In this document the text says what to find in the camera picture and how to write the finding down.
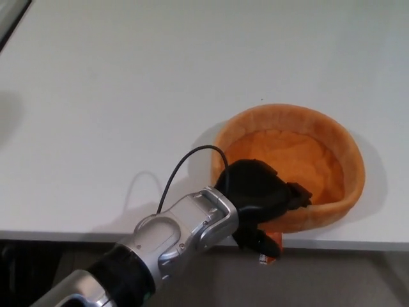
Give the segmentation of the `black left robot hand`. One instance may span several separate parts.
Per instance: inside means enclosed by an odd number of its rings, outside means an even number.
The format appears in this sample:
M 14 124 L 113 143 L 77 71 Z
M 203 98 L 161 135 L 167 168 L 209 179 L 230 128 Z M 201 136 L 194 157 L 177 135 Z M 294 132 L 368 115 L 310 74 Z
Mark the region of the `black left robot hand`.
M 312 204 L 312 193 L 296 182 L 285 182 L 276 170 L 257 159 L 240 159 L 219 175 L 214 188 L 235 206 L 238 228 L 232 234 L 240 249 L 280 258 L 279 244 L 258 225 Z

